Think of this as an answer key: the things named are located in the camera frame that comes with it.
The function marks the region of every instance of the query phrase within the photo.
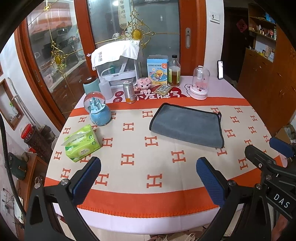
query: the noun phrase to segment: pink toy figurine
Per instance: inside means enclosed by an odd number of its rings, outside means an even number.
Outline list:
[[[149,87],[151,86],[151,80],[149,78],[138,79],[137,80],[138,87],[143,91],[144,94],[148,92]]]

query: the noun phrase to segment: white cloth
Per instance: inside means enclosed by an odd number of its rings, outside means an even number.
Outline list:
[[[105,44],[91,54],[91,65],[95,68],[119,60],[120,56],[137,59],[139,44],[139,40],[121,40]]]

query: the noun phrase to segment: gray cloth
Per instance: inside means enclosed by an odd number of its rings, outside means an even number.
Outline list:
[[[152,118],[149,130],[182,141],[223,148],[221,113],[164,103]]]

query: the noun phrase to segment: teal container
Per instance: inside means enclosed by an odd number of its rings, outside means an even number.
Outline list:
[[[93,91],[101,92],[99,83],[100,83],[99,79],[95,76],[87,78],[83,82],[83,89],[85,91],[85,94],[89,94]]]

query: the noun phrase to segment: light switch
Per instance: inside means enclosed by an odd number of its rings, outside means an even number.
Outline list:
[[[220,24],[220,15],[216,12],[210,12],[210,21]]]

